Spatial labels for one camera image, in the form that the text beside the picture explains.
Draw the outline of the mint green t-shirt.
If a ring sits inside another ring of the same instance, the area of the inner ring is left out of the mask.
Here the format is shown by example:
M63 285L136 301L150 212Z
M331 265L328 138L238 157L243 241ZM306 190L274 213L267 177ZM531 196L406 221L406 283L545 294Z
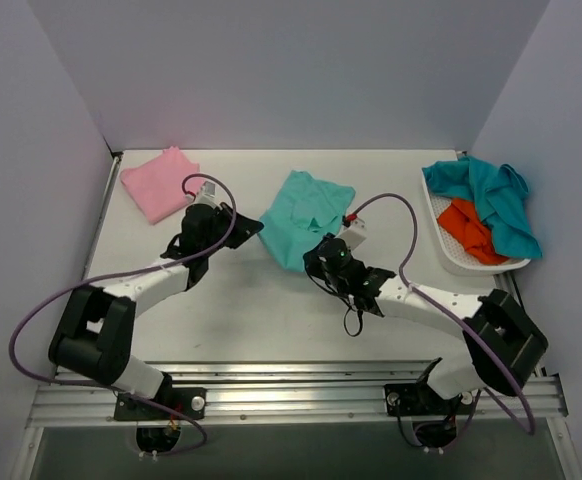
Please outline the mint green t-shirt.
M284 270L302 273L303 255L327 234L337 234L356 196L351 186L289 173L269 208L261 215L259 238Z

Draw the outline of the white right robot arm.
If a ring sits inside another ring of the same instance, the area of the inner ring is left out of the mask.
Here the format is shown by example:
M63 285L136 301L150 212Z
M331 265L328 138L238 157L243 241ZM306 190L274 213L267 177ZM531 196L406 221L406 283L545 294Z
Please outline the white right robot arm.
M426 412L484 387L515 397L548 349L546 336L504 290L461 294L415 284L398 272L365 265L331 234L303 261L308 276L356 312L410 320L465 342L461 353L436 360L416 386L416 403Z

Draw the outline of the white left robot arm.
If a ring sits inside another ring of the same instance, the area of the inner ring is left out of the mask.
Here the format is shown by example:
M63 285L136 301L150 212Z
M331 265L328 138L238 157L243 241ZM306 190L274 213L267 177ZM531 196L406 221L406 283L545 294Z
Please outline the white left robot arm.
M74 289L52 338L48 356L57 366L103 386L137 396L150 419L165 417L173 405L171 377L131 355L135 320L163 300L191 290L221 248L237 249L264 225L227 204L194 204L181 232L168 243L155 271L104 287Z

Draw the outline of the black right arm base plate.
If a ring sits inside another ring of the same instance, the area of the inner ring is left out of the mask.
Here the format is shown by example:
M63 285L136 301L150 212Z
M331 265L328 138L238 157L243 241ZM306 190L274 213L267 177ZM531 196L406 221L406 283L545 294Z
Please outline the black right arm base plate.
M471 395L443 399L424 383L385 384L383 390L387 414L393 417L468 415L472 407Z

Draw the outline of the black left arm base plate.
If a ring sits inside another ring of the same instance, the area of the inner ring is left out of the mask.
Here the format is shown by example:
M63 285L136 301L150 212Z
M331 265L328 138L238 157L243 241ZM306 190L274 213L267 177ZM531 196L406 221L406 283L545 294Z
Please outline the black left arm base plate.
M200 387L169 387L165 393L158 393L153 402L193 420L201 420L205 416L206 390ZM133 399L128 394L119 394L113 418L116 421L142 422L170 420L174 416L146 402Z

